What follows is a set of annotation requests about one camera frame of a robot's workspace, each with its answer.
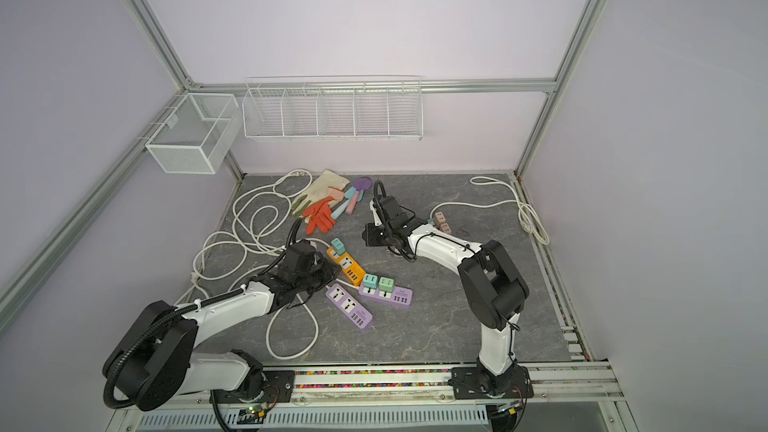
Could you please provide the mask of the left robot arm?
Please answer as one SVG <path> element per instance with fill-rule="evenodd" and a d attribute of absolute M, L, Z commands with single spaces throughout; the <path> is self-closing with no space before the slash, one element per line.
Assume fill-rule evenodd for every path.
<path fill-rule="evenodd" d="M 247 320 L 275 314 L 299 294 L 313 296 L 335 281 L 340 266 L 309 241 L 290 244 L 264 273 L 236 289 L 181 306 L 146 306 L 106 359 L 104 405 L 151 411 L 177 395 L 223 392 L 240 401 L 261 398 L 262 363 L 233 349 L 200 353 L 209 338 Z"/>

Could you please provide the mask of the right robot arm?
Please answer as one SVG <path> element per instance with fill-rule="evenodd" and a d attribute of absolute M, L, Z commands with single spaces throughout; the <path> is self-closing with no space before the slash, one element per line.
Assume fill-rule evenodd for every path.
<path fill-rule="evenodd" d="M 528 370 L 514 353 L 518 320 L 530 289 L 506 249 L 497 241 L 485 244 L 460 240 L 400 206 L 391 195 L 373 195 L 374 221 L 362 238 L 368 247 L 386 247 L 414 262 L 431 260 L 455 273 L 468 306 L 481 325 L 476 366 L 466 380 L 454 383 L 490 398 L 515 394 L 533 396 Z"/>

